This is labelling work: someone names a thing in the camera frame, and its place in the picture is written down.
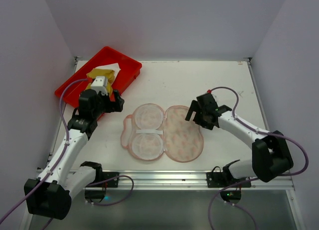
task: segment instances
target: black bracket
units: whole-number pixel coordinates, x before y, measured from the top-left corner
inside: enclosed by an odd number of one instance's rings
[[[118,90],[113,90],[115,101],[111,101],[110,96],[99,94],[92,89],[81,92],[79,97],[79,107],[75,108],[72,119],[68,122],[68,129],[77,129],[81,133],[86,133],[88,139],[98,126],[97,120],[104,113],[121,112],[124,100]]]
[[[224,188],[229,185],[241,182],[246,180],[246,178],[235,179],[229,172],[229,166],[233,163],[236,163],[239,160],[235,160],[223,167],[223,171],[217,166],[211,172],[206,173],[206,181],[208,188]],[[251,183],[242,184],[241,188],[250,188]]]
[[[196,97],[197,101],[192,101],[185,120],[190,118],[195,112],[193,121],[205,129],[212,130],[214,126],[219,128],[218,118],[225,112],[231,111],[228,106],[218,106],[216,100],[211,93],[205,93]]]
[[[106,179],[110,179],[116,176],[119,176],[119,172],[101,172],[101,178],[99,180],[95,180],[94,182],[101,182]],[[119,184],[119,178],[113,179],[106,184],[97,185],[95,187],[101,188],[100,190],[85,190],[84,197],[86,200],[92,199],[103,199],[106,195],[106,190],[109,188],[117,188]]]
[[[24,193],[27,195],[38,184],[38,179],[28,179],[24,185]],[[69,191],[56,183],[44,182],[35,192],[26,199],[28,211],[34,215],[62,220],[71,208]]]
[[[286,140],[275,136],[256,139],[252,143],[252,165],[256,176],[263,182],[269,182],[294,166]]]
[[[208,173],[206,173],[207,187],[208,188],[224,188],[224,187],[227,187],[231,184],[246,180],[245,178],[233,179],[232,181],[228,181],[227,183],[224,183],[224,182],[219,182],[218,180],[216,180],[216,179],[220,179],[220,178],[222,178],[222,172],[214,172],[214,173],[208,172]],[[249,182],[249,183],[242,184],[241,187],[242,188],[250,188],[251,183]]]
[[[110,179],[114,178],[116,176],[119,176],[119,172],[103,172],[104,179]],[[119,178],[115,178],[109,182],[107,182],[107,188],[117,188],[119,185]]]
[[[227,201],[229,203],[237,204],[241,199],[241,190],[235,191],[223,191],[220,193],[220,197],[222,200]]]

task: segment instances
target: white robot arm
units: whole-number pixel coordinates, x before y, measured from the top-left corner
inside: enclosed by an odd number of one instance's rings
[[[197,97],[197,101],[192,101],[186,116],[187,121],[193,112],[196,112],[193,119],[196,124],[210,130],[215,126],[228,131],[252,150],[251,159],[235,160],[223,167],[220,176],[216,178],[223,186],[255,176],[264,182],[269,182],[293,167],[294,163],[284,139],[267,135],[269,131],[253,126],[236,114],[234,116],[228,106],[219,107],[211,93],[205,93]]]
[[[89,141],[97,127],[98,118],[104,113],[121,112],[124,100],[114,90],[112,102],[106,91],[107,78],[97,77],[91,88],[84,90],[79,97],[79,107],[68,122],[68,133],[49,164],[36,179],[28,179],[24,185],[27,195],[41,181],[45,180],[35,192],[26,199],[31,214],[49,218],[64,219],[69,212],[74,197],[88,184],[103,181],[102,166],[98,163],[84,162],[68,178],[69,171],[81,149]]]

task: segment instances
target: red tray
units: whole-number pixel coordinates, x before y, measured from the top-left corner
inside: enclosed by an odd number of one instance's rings
[[[142,64],[110,47],[102,48],[93,58],[91,58],[91,60],[81,67],[79,71],[73,74],[72,77],[70,77],[62,86],[60,86],[54,92],[54,94],[58,97],[61,97],[62,92],[70,83],[79,79],[87,78],[86,74],[92,71],[93,68],[113,63],[118,63],[121,70],[112,84],[112,88],[113,90],[119,90],[120,94],[122,94],[140,74]],[[87,85],[88,82],[74,84],[64,94],[63,100],[74,108],[78,107],[78,98],[80,93],[85,90]]]

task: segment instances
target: gray wall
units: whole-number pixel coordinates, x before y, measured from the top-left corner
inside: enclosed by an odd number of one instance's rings
[[[59,123],[72,55],[44,0],[0,0],[0,216],[24,196]],[[18,229],[25,204],[0,229]]]
[[[73,55],[111,46],[133,58],[251,57],[284,0],[46,0]]]
[[[308,151],[307,172],[293,178],[308,229],[318,229],[318,0],[286,0],[253,58],[253,72],[272,130]],[[304,158],[292,147],[294,170]]]

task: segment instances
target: white paper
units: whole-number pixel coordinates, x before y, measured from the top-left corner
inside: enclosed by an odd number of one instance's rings
[[[104,66],[98,66],[96,68],[97,69],[103,69],[103,70],[105,70],[105,69],[113,70],[114,71],[114,77],[115,77],[114,80],[116,79],[119,71],[121,70],[118,63],[113,63],[113,64],[109,64],[109,65],[104,65]]]

